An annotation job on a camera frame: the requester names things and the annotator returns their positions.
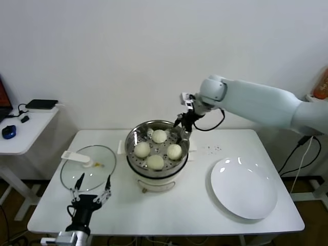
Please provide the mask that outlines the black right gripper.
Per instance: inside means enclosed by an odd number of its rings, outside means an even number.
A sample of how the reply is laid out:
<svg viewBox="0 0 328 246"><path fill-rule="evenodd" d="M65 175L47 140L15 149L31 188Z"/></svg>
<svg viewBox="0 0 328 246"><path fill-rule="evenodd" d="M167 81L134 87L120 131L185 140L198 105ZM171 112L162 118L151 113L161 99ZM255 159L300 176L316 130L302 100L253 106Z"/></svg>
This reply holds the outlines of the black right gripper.
<svg viewBox="0 0 328 246"><path fill-rule="evenodd" d="M199 115L195 114L194 112L180 113L177 115L173 127L176 127L181 123L182 127L184 128L180 131L179 137L176 141L177 144L180 144L182 141L189 141L192 132L192 126L197 120L199 120Z"/></svg>

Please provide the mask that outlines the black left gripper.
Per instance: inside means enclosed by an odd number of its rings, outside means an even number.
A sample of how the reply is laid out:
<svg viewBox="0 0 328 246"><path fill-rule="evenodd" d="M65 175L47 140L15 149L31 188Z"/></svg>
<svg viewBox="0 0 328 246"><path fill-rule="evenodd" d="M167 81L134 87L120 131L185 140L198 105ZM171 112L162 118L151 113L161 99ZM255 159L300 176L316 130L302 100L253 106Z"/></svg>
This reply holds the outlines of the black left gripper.
<svg viewBox="0 0 328 246"><path fill-rule="evenodd" d="M82 173L75 186L70 188L71 205L67 206L67 212L71 217L71 224L66 230L90 230L89 224L94 211L99 210L111 197L111 175L108 176L105 189L100 195L80 195L79 189L85 174Z"/></svg>

